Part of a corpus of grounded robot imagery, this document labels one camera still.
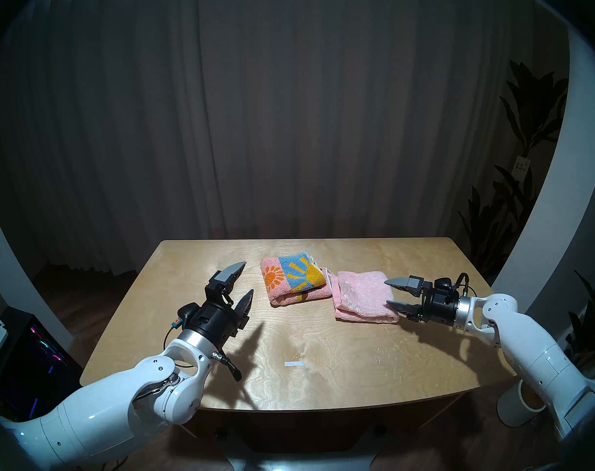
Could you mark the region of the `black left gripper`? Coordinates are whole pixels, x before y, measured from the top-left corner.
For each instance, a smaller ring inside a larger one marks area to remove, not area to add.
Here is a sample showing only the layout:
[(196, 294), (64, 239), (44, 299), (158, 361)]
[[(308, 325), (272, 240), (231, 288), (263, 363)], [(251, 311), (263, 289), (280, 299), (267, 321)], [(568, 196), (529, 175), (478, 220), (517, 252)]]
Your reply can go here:
[(244, 329), (249, 321), (254, 289), (244, 294), (234, 309), (229, 296), (246, 263), (236, 262), (215, 273), (204, 288), (206, 298), (202, 305), (192, 302), (177, 311), (183, 329), (199, 333), (218, 351), (223, 350), (228, 337)]

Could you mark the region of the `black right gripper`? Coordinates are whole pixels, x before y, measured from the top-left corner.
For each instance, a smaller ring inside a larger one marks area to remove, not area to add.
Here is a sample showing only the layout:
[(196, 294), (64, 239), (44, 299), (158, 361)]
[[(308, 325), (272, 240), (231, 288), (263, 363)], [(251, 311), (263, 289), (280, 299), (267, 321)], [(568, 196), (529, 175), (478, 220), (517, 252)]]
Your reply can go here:
[(388, 279), (384, 283), (392, 288), (405, 291), (412, 296), (421, 296), (421, 304), (387, 300), (387, 305), (407, 319), (420, 322), (436, 322), (449, 327), (455, 325), (463, 287), (463, 277), (455, 283), (450, 278), (439, 278), (433, 283), (417, 276)]

